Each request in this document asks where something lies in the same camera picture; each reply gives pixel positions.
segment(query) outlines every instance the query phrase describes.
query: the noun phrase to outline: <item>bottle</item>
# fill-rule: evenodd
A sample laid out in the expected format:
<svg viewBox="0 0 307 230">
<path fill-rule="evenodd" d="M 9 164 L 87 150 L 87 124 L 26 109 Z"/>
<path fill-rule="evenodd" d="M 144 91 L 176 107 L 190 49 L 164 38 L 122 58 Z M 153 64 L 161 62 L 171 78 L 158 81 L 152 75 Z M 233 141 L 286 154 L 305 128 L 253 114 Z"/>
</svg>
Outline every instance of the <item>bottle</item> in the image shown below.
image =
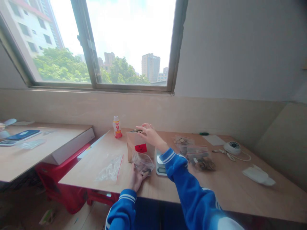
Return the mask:
<svg viewBox="0 0 307 230">
<path fill-rule="evenodd" d="M 115 138 L 121 138 L 122 137 L 122 131 L 121 131 L 121 125 L 120 125 L 120 120 L 119 120 L 118 116 L 114 116 L 113 128 L 114 128 Z"/>
</svg>

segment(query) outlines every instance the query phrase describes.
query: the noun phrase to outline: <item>cable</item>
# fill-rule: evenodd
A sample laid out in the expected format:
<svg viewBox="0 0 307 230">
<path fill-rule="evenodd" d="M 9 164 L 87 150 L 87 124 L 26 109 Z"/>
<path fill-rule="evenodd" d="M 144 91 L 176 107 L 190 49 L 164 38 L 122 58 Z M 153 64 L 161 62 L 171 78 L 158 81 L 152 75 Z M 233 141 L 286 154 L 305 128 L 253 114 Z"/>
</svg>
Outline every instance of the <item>cable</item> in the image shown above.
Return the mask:
<svg viewBox="0 0 307 230">
<path fill-rule="evenodd" d="M 238 158 L 238 157 L 235 157 L 235 156 L 232 155 L 231 153 L 229 153 L 229 152 L 227 152 L 227 151 L 220 150 L 220 149 L 219 149 L 219 150 L 212 150 L 212 152 L 221 152 L 221 153 L 224 153 L 224 154 L 226 154 L 226 155 L 228 156 L 228 158 L 229 158 L 230 160 L 232 160 L 232 161 L 235 161 L 234 158 L 236 158 L 236 159 L 238 159 L 238 160 L 241 160 L 241 161 L 250 161 L 250 160 L 252 159 L 252 157 L 251 157 L 249 154 L 245 153 L 244 151 L 241 151 L 241 152 L 244 153 L 245 155 L 249 156 L 249 159 L 247 159 L 247 160 L 244 160 L 244 159 L 240 159 L 240 158 Z"/>
</svg>

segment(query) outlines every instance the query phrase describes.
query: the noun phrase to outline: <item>wooden desk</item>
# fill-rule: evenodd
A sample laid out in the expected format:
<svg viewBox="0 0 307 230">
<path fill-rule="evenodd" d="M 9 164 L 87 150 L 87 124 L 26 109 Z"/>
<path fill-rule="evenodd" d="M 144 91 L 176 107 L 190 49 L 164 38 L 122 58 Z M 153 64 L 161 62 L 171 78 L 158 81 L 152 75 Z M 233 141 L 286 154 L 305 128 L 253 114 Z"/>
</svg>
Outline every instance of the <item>wooden desk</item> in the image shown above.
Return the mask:
<svg viewBox="0 0 307 230">
<path fill-rule="evenodd" d="M 127 186 L 131 170 L 131 164 L 127 162 L 125 135 L 125 132 L 130 130 L 123 129 L 124 134 L 120 139 L 115 139 L 113 132 L 109 132 L 62 178 L 60 183 L 120 193 Z M 158 133 L 170 147 L 179 152 L 172 140 L 172 137 L 178 133 Z M 197 145 L 207 145 L 210 151 L 221 148 L 221 146 L 212 146 L 198 134 L 178 135 L 194 139 Z M 234 140 L 230 136 L 220 136 L 220 138 L 226 142 Z M 188 166 L 189 172 L 198 179 L 202 187 L 215 192 L 221 207 L 226 211 L 307 223 L 307 194 L 248 149 L 243 146 L 242 149 L 251 155 L 250 162 L 233 162 L 225 154 L 212 153 L 213 162 L 216 164 L 215 172 L 199 172 L 191 164 Z M 124 154 L 124 158 L 117 181 L 98 181 L 96 178 L 103 168 L 106 156 L 120 153 Z M 276 184 L 266 187 L 244 176 L 242 170 L 252 164 L 267 172 Z M 156 172 L 145 179 L 138 196 L 180 202 L 175 184 L 167 177 L 158 176 Z"/>
<path fill-rule="evenodd" d="M 17 134 L 28 129 L 39 129 L 41 132 L 56 130 L 56 132 L 43 136 L 39 134 L 29 139 L 29 141 L 45 139 L 46 142 L 34 149 L 25 150 L 17 146 L 0 146 L 0 180 L 11 182 L 25 171 L 42 161 L 58 148 L 65 145 L 70 140 L 76 138 L 81 133 L 90 129 L 90 125 L 64 125 L 33 123 L 27 126 L 8 126 L 7 131 Z"/>
</svg>

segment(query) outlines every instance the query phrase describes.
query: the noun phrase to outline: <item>blue sleeve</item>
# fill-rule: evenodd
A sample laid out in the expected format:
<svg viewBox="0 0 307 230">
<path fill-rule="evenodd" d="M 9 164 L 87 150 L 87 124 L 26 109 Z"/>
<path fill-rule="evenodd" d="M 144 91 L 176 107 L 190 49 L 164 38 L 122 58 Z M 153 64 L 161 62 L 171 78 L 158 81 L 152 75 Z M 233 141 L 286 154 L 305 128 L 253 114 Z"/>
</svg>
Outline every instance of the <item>blue sleeve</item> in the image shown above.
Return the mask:
<svg viewBox="0 0 307 230">
<path fill-rule="evenodd" d="M 136 192 L 131 189 L 124 189 L 121 192 L 118 201 L 110 208 L 106 218 L 106 230 L 132 229 L 136 198 Z"/>
<path fill-rule="evenodd" d="M 243 229 L 228 218 L 221 209 L 215 194 L 202 188 L 189 173 L 187 159 L 171 148 L 160 156 L 168 178 L 175 183 L 180 198 L 185 223 L 189 229 Z"/>
</svg>

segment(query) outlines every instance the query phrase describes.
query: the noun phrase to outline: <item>sky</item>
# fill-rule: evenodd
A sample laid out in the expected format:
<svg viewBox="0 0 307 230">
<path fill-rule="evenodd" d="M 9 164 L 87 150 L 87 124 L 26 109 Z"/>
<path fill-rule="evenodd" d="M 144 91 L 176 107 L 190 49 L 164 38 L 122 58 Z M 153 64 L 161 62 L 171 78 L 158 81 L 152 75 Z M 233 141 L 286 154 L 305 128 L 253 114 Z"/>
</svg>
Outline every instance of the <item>sky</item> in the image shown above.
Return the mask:
<svg viewBox="0 0 307 230">
<path fill-rule="evenodd" d="M 50 0 L 64 46 L 83 54 L 70 0 Z M 176 0 L 87 0 L 98 57 L 113 52 L 138 73 L 142 55 L 161 58 L 160 72 L 169 65 Z"/>
</svg>

